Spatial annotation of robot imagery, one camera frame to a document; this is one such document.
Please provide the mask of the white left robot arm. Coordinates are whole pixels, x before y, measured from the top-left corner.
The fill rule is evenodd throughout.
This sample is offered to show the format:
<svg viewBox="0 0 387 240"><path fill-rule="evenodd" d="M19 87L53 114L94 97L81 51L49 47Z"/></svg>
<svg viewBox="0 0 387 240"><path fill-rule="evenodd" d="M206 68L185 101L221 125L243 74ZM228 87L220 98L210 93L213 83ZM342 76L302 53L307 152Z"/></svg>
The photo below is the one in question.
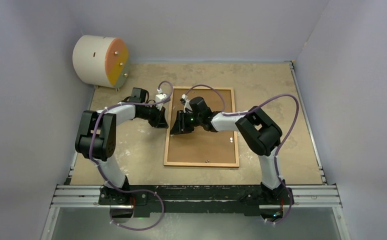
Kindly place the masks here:
<svg viewBox="0 0 387 240"><path fill-rule="evenodd" d="M126 204L133 190L127 177L118 169L114 155L117 146L117 126L133 119L146 120L151 127L168 128L164 104L170 93L158 88L153 100L149 92L135 87L131 95L102 110L85 110L81 115L75 139L75 151L90 160L104 179L104 187L113 189L111 198L119 205Z"/></svg>

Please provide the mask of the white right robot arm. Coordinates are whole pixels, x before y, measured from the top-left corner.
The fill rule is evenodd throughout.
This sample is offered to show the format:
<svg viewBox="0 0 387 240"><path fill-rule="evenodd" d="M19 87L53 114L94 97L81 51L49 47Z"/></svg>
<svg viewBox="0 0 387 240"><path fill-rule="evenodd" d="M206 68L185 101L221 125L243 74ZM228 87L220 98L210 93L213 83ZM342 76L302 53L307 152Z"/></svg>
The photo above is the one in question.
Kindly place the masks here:
<svg viewBox="0 0 387 240"><path fill-rule="evenodd" d="M249 111L237 113L213 111L200 96L188 99L183 95L180 102L184 107L176 112L170 134L189 134L198 126L213 133L239 132L258 156L263 199L273 204L282 197L284 180L280 176L276 151L283 132L262 109L254 106Z"/></svg>

